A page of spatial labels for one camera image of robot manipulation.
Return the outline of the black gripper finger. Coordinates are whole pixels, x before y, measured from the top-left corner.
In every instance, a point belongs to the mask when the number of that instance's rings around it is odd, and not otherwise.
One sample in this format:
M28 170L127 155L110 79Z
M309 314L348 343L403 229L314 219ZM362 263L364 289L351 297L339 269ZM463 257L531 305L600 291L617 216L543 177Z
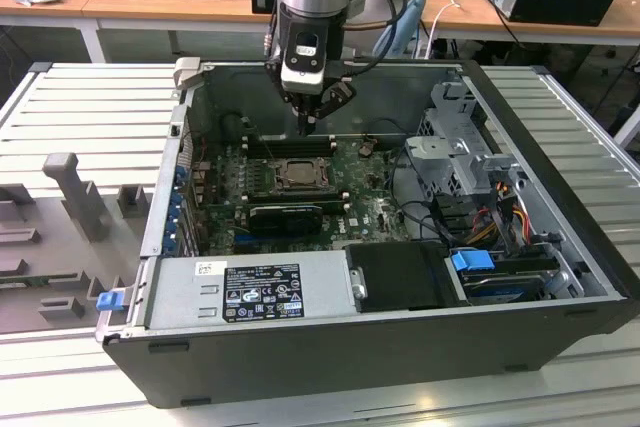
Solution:
M289 103L297 118L297 131L306 137L315 131L316 96L314 94L296 93L283 90L282 99Z
M349 82L337 81L322 94L313 96L307 115L307 134L310 135L315 131L319 120L346 106L356 94L356 89Z

